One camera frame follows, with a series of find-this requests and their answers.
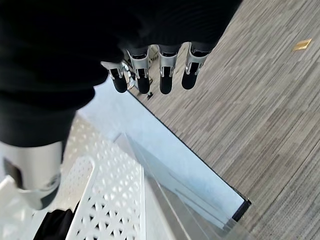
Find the robotic hand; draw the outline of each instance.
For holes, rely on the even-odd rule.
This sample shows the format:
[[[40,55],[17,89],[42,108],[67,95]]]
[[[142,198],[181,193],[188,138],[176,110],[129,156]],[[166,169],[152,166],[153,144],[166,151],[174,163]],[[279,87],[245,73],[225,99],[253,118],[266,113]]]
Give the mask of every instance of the robotic hand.
[[[127,90],[123,51],[145,94],[149,45],[157,44],[160,90],[168,94],[179,48],[190,42],[182,86],[191,89],[240,3],[0,0],[0,153],[30,206],[55,198],[73,118],[93,86],[109,74],[118,92]]]

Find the black fabric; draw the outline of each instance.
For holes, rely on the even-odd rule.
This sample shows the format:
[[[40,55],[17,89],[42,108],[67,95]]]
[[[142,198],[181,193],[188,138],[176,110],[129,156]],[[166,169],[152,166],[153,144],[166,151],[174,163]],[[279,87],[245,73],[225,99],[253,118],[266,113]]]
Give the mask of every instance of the black fabric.
[[[65,240],[73,219],[70,209],[48,212],[33,240]]]
[[[0,141],[65,141],[120,47],[215,45],[241,0],[0,0]]]

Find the small gold tag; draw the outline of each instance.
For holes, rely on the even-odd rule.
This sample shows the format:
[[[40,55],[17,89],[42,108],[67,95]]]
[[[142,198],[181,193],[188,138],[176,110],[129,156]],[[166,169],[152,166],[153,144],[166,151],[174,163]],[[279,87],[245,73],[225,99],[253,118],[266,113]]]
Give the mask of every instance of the small gold tag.
[[[306,49],[308,47],[309,43],[311,42],[311,40],[312,40],[312,38],[298,42],[294,46],[293,51]]]

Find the white perforated panel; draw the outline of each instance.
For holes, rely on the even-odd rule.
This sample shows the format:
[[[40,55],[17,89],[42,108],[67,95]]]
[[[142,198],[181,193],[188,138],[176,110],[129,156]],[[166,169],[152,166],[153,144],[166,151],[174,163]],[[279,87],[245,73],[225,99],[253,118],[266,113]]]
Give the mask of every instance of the white perforated panel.
[[[67,239],[140,240],[141,209],[145,209],[141,206],[141,174],[140,165],[76,116],[61,186],[48,209],[32,217],[33,211],[17,201],[14,184],[2,185],[0,192],[7,197],[0,198],[0,239],[32,240],[47,210],[74,209],[81,199]]]
[[[77,117],[68,147],[80,144],[83,149],[68,153],[92,159],[94,168],[67,239],[142,239],[141,166]]]

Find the gray carpet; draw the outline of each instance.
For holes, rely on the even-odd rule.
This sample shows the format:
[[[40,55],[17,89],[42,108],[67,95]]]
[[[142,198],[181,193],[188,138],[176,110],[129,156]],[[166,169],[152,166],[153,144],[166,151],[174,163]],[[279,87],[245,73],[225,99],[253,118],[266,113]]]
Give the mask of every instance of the gray carpet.
[[[172,92],[160,93],[155,62],[154,96],[139,96],[252,201],[240,223],[257,239],[320,239],[319,6],[244,0],[192,90],[181,86],[181,51]]]

